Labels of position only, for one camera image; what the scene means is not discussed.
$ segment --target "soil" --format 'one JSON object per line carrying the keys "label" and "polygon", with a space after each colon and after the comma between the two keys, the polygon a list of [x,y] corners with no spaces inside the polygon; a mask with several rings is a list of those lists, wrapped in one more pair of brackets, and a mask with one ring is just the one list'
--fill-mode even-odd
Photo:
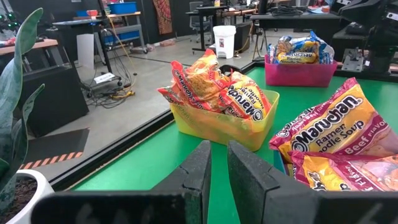
{"label": "soil", "polygon": [[0,216],[0,224],[7,223],[14,218],[25,205],[29,203],[33,195],[36,193],[37,182],[30,177],[17,178],[15,199],[8,210]]}

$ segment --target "green table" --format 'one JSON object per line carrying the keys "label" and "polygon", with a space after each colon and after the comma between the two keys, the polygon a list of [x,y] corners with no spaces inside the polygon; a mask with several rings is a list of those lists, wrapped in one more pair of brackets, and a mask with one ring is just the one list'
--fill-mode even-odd
{"label": "green table", "polygon": [[[274,164],[276,168],[283,170],[279,153],[268,149],[268,142],[272,135],[304,109],[329,99],[346,78],[333,77],[328,88],[277,87],[265,84],[264,67],[258,67],[255,63],[251,63],[243,70],[262,89],[280,93],[274,125],[264,144],[256,153],[267,162]],[[398,96],[398,83],[358,81],[368,100],[392,128],[398,131],[395,100]],[[178,132],[177,125],[170,122],[162,129],[155,130],[151,136],[133,146],[123,155],[86,177],[73,189],[149,190],[169,175],[201,140]],[[211,146],[213,155],[208,223],[239,223],[229,186],[226,146],[217,143],[212,143]]]}

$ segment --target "white bucket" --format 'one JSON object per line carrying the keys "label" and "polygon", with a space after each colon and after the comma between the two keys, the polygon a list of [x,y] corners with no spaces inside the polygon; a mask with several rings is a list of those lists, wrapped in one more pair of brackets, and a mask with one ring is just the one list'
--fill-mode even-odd
{"label": "white bucket", "polygon": [[213,27],[217,57],[234,57],[235,26]]}

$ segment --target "gray floor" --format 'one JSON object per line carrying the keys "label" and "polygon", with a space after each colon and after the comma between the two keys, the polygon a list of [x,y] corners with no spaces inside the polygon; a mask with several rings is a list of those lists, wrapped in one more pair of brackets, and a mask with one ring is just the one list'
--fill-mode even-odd
{"label": "gray floor", "polygon": [[[292,35],[294,37],[308,36],[308,33],[293,33],[292,30],[289,29],[280,29],[278,32],[270,30],[267,31],[266,34],[269,44],[275,44],[279,37],[283,35]],[[127,57],[121,56],[120,59],[129,72],[138,73],[136,83],[132,89],[136,94],[129,97],[123,104],[112,109],[90,106],[90,112],[86,116],[50,133],[50,135],[52,135],[77,129],[90,128],[85,151],[80,158],[38,167],[37,170],[43,173],[46,178],[52,179],[71,168],[71,166],[78,164],[84,158],[87,158],[96,151],[167,110],[169,104],[156,89],[170,84],[172,76],[170,74],[169,62],[178,60],[182,64],[191,65],[203,55],[203,52],[195,52],[195,54],[192,54],[191,48],[199,47],[199,44],[196,44],[195,41],[190,42],[190,38],[191,37],[179,37],[175,45],[156,47],[154,51],[149,52],[147,55],[131,55],[133,65],[131,65]],[[250,49],[240,54],[241,58],[239,59],[219,58],[220,65],[226,63],[237,67],[247,65],[252,60],[254,44],[254,42],[251,42]],[[264,55],[265,53],[264,47],[260,54]],[[112,59],[111,62],[113,72],[117,75],[118,71],[116,70],[117,66],[115,66],[114,59]],[[107,71],[106,67],[102,64],[97,63],[96,65],[97,76],[100,75],[100,72]],[[78,73],[82,80],[91,80],[94,75],[93,70],[83,67],[78,68]]]}

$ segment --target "blue bin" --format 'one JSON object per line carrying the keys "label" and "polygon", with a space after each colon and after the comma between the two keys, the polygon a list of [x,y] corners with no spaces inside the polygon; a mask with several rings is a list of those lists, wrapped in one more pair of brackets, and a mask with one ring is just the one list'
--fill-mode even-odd
{"label": "blue bin", "polygon": [[77,15],[78,17],[85,17],[85,16],[88,16],[86,10],[84,10],[84,11],[77,11],[77,12],[76,12],[76,15]]}
{"label": "blue bin", "polygon": [[136,2],[112,3],[108,4],[112,14],[129,14],[137,12]]}

